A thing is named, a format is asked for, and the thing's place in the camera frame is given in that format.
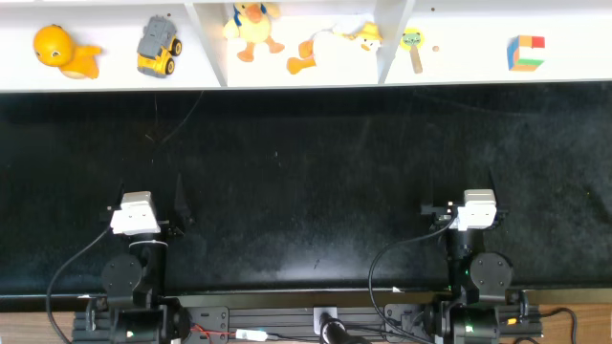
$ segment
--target yellow and gray toy truck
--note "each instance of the yellow and gray toy truck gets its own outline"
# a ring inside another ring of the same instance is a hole
[[[153,16],[138,44],[138,70],[145,75],[166,77],[174,72],[174,59],[183,50],[176,27],[162,16]]]

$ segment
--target round black joint cover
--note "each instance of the round black joint cover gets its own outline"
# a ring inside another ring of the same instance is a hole
[[[141,280],[142,265],[131,254],[113,258],[102,271],[102,285],[109,295],[131,294]]]
[[[477,254],[470,263],[471,282],[479,289],[480,301],[503,301],[513,281],[513,268],[501,254]]]

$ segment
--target toy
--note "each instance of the toy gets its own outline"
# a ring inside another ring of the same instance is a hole
[[[508,68],[515,72],[533,72],[544,63],[544,37],[519,35],[508,46]]]
[[[138,44],[138,70],[145,75],[166,77],[174,72],[174,59],[183,51],[183,43],[176,37],[171,21],[156,15],[144,27]]]
[[[400,46],[410,52],[412,70],[415,74],[423,72],[423,64],[419,56],[419,49],[423,46],[423,42],[425,42],[423,33],[419,29],[414,28],[406,29],[402,35],[402,42],[400,42]]]
[[[238,53],[238,58],[245,62],[254,60],[253,51],[255,44],[266,42],[270,47],[270,53],[277,54],[285,49],[285,46],[274,42],[270,36],[272,31],[272,18],[280,16],[280,9],[270,3],[235,3],[233,5],[234,16],[223,29],[223,36],[227,39],[240,37],[247,41],[247,48]]]
[[[304,68],[327,66],[332,70],[342,67],[355,54],[374,54],[383,38],[372,22],[363,25],[355,34],[338,34],[332,31],[315,33],[313,39],[299,45],[299,57],[287,61],[287,69],[296,75]]]
[[[36,33],[34,52],[40,62],[58,67],[69,78],[97,78],[99,75],[94,56],[101,54],[102,48],[79,46],[58,25],[44,27]]]

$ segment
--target wooden handle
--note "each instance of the wooden handle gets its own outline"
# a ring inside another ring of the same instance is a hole
[[[421,57],[419,56],[417,46],[410,46],[410,59],[412,60],[412,69],[414,70],[414,73],[422,73],[423,65],[421,64]]]

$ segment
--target blue vest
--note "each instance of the blue vest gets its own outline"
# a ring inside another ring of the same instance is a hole
[[[264,6],[264,4],[261,4],[261,12],[264,13],[264,14],[266,14],[268,12],[268,10],[266,10],[266,7]],[[236,5],[234,5],[233,6],[233,21],[236,23],[237,27],[241,27],[242,23],[240,22],[240,19],[238,19],[238,15],[240,15],[240,12],[236,8]]]

